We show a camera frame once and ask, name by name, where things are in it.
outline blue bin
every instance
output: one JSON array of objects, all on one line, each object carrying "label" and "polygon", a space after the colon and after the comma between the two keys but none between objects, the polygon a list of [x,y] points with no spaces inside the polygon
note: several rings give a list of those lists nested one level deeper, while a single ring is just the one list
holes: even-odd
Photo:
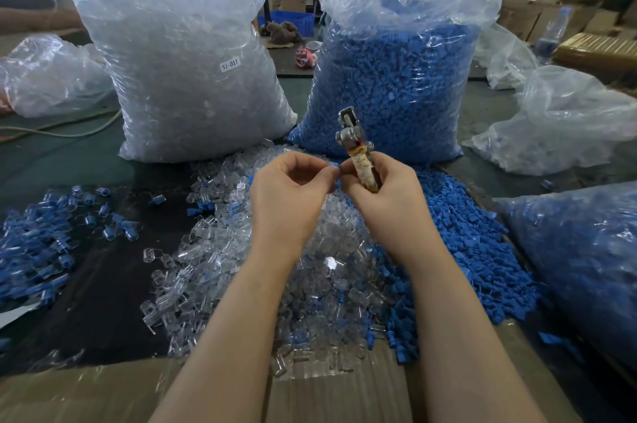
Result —
[{"label": "blue bin", "polygon": [[[286,12],[286,11],[270,11],[272,22],[281,24],[286,20],[296,25],[299,33],[303,37],[314,37],[314,14],[303,14],[301,12]],[[259,14],[259,27],[266,23],[266,18],[263,14]]]}]

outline green cable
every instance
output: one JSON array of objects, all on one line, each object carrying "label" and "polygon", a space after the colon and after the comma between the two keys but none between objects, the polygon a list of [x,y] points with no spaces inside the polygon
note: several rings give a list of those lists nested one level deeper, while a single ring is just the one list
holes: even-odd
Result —
[{"label": "green cable", "polygon": [[[60,134],[60,133],[50,133],[49,131],[44,131],[44,130],[48,130],[48,129],[58,128],[60,126],[69,125],[69,124],[75,124],[75,123],[81,123],[83,121],[89,121],[89,120],[104,116],[106,114],[112,114],[112,113],[115,113],[115,116],[113,116],[111,119],[109,119],[106,123],[101,125],[99,128],[93,129],[91,131],[87,131],[86,133]],[[91,136],[93,134],[99,133],[100,131],[103,131],[104,129],[108,128],[111,124],[115,123],[119,119],[119,117],[121,115],[122,115],[122,110],[121,109],[119,109],[118,111],[105,111],[103,113],[90,114],[89,116],[85,116],[84,118],[79,118],[79,119],[76,119],[76,120],[61,121],[59,123],[53,123],[53,124],[50,124],[50,125],[41,126],[41,127],[37,128],[37,129],[21,128],[21,127],[17,127],[17,126],[1,126],[0,125],[0,131],[2,131],[2,130],[20,131],[20,134],[18,134],[16,136],[11,136],[11,137],[8,137],[8,138],[5,138],[5,139],[0,139],[0,143],[8,143],[10,141],[15,141],[16,139],[20,139],[21,137],[28,136],[29,134],[44,134],[46,136],[54,136],[54,137],[59,137],[59,138],[80,138],[80,137],[84,137],[84,136]]]}]

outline person's arm in background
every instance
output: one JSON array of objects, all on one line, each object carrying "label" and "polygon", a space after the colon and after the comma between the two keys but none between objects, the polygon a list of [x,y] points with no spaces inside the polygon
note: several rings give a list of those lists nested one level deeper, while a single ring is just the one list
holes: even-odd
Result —
[{"label": "person's arm in background", "polygon": [[431,423],[545,423],[473,288],[431,219],[414,170],[371,154],[383,186],[371,194],[342,166],[344,191],[372,236],[411,278]]},{"label": "person's arm in background", "polygon": [[250,255],[150,423],[260,420],[281,295],[338,173],[296,152],[259,170]]}]

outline person's left hand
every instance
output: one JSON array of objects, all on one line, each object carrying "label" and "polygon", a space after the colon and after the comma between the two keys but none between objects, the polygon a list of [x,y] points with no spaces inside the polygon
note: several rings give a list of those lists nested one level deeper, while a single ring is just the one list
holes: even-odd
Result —
[{"label": "person's left hand", "polygon": [[338,166],[288,152],[257,171],[250,187],[252,249],[267,251],[291,269],[316,228]]}]

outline plastic bottle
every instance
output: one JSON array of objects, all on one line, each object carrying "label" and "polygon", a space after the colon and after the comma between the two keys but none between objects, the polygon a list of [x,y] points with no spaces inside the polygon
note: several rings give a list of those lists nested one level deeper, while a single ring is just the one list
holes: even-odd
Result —
[{"label": "plastic bottle", "polygon": [[571,10],[572,8],[569,6],[562,7],[557,17],[548,23],[542,37],[535,43],[533,53],[537,56],[540,64],[550,64],[553,51],[562,41],[564,31],[568,26]]}]

